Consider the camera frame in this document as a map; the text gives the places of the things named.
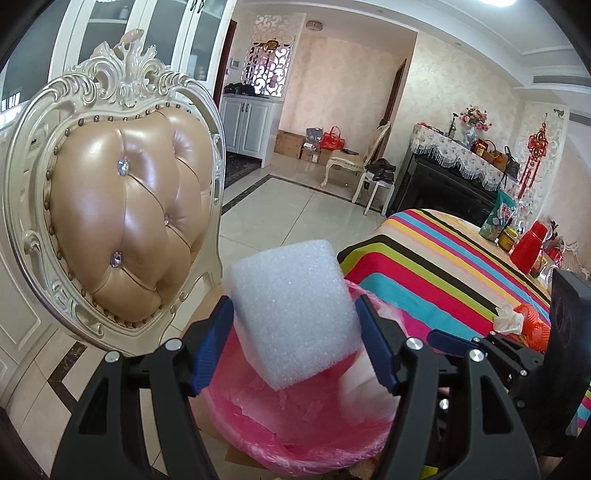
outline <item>tufted leather chair back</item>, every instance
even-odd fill
[[[132,354],[191,313],[180,307],[200,279],[212,288],[222,276],[219,114],[153,47],[141,54],[142,34],[102,44],[42,89],[4,171],[21,278],[76,336]]]

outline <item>black bag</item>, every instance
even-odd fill
[[[385,181],[386,183],[394,183],[394,172],[396,167],[390,165],[385,158],[379,158],[375,162],[370,163],[365,169],[374,174],[374,181]]]
[[[509,147],[505,147],[505,155],[507,155],[508,158],[507,165],[505,166],[505,175],[515,181],[518,181],[517,178],[519,177],[519,163],[513,159]]]

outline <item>box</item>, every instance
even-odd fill
[[[275,140],[275,153],[291,158],[300,158],[301,149],[306,138],[303,135],[292,134],[279,130]]]
[[[318,156],[318,165],[326,166],[326,163],[332,155],[332,152],[332,150],[326,150],[325,148],[321,148],[320,155]]]
[[[304,148],[301,150],[301,159],[312,163],[318,163],[318,157],[320,156],[320,149],[310,143],[305,143]]]

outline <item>round table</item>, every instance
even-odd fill
[[[498,307],[520,303],[533,305],[550,324],[545,287],[478,230],[446,213],[406,210],[338,259],[347,280],[398,307],[408,334],[422,340],[434,329],[465,339],[486,336]],[[590,414],[588,392],[578,410],[579,432]]]

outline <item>red gift bag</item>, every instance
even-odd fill
[[[334,129],[337,129],[337,132],[339,133],[338,135],[333,133]],[[340,137],[339,127],[334,126],[330,129],[329,133],[325,132],[324,135],[322,135],[322,140],[320,141],[320,148],[324,148],[325,150],[340,150],[344,146],[345,139]]]

